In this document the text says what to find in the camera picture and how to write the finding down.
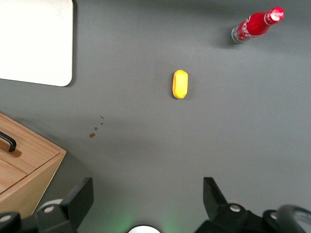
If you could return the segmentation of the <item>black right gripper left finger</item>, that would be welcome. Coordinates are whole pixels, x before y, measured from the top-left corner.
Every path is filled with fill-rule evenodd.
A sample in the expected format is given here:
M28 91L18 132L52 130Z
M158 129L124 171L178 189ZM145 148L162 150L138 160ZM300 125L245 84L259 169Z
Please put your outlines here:
M93 179L85 177L63 199L46 202L36 211L38 232L76 233L93 202Z

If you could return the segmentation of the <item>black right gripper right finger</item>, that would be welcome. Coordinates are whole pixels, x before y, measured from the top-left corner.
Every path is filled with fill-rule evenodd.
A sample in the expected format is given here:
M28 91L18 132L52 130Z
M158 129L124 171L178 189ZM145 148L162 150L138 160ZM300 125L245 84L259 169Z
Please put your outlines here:
M239 204L228 203L212 177L203 179L203 203L208 220L197 233L266 233L263 219Z

